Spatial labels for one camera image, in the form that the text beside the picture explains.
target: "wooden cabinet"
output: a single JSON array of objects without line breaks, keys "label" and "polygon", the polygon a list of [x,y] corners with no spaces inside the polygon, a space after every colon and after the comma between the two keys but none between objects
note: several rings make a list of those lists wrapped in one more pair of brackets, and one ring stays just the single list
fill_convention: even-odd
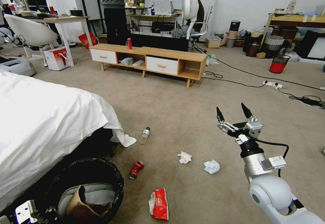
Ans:
[{"label": "wooden cabinet", "polygon": [[204,54],[150,47],[128,49],[127,46],[121,45],[97,44],[89,49],[93,61],[100,62],[103,71],[104,63],[126,66],[121,64],[121,60],[125,57],[132,57],[134,61],[145,61],[140,66],[127,66],[142,70],[142,77],[145,77],[146,71],[149,71],[186,78],[187,87],[195,80],[201,79],[207,59],[207,55]]}]

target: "gray carpet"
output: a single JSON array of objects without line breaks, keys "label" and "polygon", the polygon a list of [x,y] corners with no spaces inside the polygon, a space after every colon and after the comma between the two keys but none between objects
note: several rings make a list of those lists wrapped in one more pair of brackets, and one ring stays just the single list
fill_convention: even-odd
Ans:
[{"label": "gray carpet", "polygon": [[[321,65],[290,63],[283,74],[268,72],[271,60],[246,57],[240,48],[211,49],[216,57],[238,68],[315,87],[325,86]],[[264,128],[260,139],[290,146],[288,165],[282,170],[293,193],[311,211],[325,220],[324,147],[325,112],[290,100],[271,87],[250,88],[225,81],[202,79],[190,88],[184,80],[170,79],[133,70],[105,67],[92,62],[88,50],[73,48],[75,67],[56,72],[34,62],[35,78],[78,87],[96,93],[115,109],[126,133],[139,137],[151,128],[146,145],[115,149],[114,162],[125,179],[125,196],[112,223],[162,223],[149,214],[148,200],[157,188],[166,188],[169,223],[269,223],[248,194],[240,148],[234,139],[217,128],[216,106],[230,123],[245,121],[240,103],[259,117]],[[206,70],[225,79],[260,85],[262,78],[248,76],[225,65]],[[284,91],[296,96],[325,91],[283,83]],[[267,157],[281,155],[283,147],[261,145]],[[179,163],[185,151],[192,162]],[[221,170],[205,172],[203,163],[215,159]],[[136,180],[127,175],[134,163],[145,167]]]}]

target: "red wastebasket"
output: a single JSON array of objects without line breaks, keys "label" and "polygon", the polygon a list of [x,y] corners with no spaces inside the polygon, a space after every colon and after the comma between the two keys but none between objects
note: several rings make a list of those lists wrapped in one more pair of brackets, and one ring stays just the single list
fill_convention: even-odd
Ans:
[{"label": "red wastebasket", "polygon": [[270,72],[272,73],[282,73],[283,69],[285,68],[286,64],[288,63],[288,60],[290,59],[290,56],[286,55],[277,55],[273,58],[272,64],[270,66]]}]

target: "laptop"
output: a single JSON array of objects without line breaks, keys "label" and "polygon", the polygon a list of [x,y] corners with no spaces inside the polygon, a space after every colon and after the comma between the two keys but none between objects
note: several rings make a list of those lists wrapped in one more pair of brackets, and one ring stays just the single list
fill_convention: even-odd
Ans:
[{"label": "laptop", "polygon": [[153,2],[155,15],[171,16],[175,14],[173,3],[169,0],[156,0]]}]

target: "electric fan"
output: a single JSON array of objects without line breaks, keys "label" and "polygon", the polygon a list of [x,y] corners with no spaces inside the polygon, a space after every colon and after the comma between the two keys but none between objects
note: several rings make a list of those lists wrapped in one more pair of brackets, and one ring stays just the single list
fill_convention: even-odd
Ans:
[{"label": "electric fan", "polygon": [[182,18],[190,20],[191,24],[187,30],[186,39],[190,39],[190,32],[196,21],[197,12],[199,10],[198,0],[183,0]]}]

